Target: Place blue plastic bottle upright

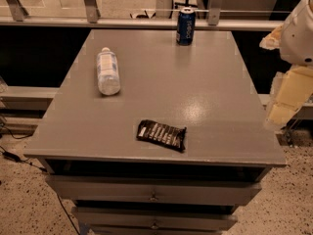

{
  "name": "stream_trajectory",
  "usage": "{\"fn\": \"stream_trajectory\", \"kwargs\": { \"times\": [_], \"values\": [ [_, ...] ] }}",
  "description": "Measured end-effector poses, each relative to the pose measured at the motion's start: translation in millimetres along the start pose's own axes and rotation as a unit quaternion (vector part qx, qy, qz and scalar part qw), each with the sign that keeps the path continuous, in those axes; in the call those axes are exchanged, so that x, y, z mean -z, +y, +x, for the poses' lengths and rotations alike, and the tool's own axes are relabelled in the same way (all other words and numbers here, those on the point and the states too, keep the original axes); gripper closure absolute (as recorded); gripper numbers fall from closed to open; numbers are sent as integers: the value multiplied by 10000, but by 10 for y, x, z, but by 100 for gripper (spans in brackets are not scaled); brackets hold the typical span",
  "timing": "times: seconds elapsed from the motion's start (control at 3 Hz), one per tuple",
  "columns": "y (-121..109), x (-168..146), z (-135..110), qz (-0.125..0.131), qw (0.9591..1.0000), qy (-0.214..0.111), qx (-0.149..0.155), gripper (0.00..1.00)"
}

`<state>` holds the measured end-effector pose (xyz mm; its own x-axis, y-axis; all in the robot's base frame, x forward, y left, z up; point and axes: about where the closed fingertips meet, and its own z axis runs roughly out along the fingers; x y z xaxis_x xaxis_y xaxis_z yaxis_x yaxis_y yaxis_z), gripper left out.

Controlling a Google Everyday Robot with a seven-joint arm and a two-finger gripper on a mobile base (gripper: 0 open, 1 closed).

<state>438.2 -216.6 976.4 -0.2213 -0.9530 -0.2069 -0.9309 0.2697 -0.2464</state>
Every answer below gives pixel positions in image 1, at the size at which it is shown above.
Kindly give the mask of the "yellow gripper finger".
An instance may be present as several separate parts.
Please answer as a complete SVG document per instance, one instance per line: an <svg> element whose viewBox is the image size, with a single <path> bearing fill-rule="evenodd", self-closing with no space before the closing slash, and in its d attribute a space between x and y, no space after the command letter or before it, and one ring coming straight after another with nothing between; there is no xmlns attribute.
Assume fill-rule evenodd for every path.
<svg viewBox="0 0 313 235"><path fill-rule="evenodd" d="M266 106L264 127L271 130L285 127L312 94L312 67L292 65L286 73L277 72Z"/></svg>
<svg viewBox="0 0 313 235"><path fill-rule="evenodd" d="M277 26L268 35L262 38L259 46L263 49L274 50L280 48L282 25Z"/></svg>

